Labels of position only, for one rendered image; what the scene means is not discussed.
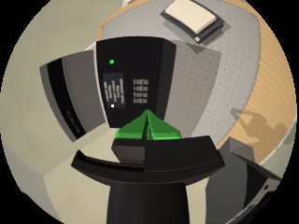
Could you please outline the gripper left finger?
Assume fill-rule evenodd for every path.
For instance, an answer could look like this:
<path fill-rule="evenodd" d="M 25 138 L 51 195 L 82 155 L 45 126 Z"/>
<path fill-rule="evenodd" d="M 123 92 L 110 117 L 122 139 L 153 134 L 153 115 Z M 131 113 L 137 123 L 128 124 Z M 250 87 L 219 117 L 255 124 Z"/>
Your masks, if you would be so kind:
<path fill-rule="evenodd" d="M 145 110 L 140 117 L 117 130 L 115 138 L 148 139 L 148 110 Z"/>

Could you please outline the white well pcr plate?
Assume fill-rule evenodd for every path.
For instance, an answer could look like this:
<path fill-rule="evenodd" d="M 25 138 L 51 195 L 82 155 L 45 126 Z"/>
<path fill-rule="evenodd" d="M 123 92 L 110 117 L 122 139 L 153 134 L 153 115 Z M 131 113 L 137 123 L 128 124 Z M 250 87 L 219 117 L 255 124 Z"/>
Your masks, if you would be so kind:
<path fill-rule="evenodd" d="M 216 20 L 213 14 L 190 0 L 174 1 L 165 10 L 165 13 L 169 13 L 169 15 L 187 25 L 197 34 Z"/>

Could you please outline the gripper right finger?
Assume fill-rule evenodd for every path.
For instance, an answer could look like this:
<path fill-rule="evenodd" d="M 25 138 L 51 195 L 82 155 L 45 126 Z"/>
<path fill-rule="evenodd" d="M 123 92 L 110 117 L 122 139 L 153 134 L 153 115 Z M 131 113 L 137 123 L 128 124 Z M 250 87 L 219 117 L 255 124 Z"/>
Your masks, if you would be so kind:
<path fill-rule="evenodd" d="M 179 130 L 156 117 L 150 110 L 148 110 L 148 119 L 149 139 L 150 136 L 152 140 L 182 138 Z"/>

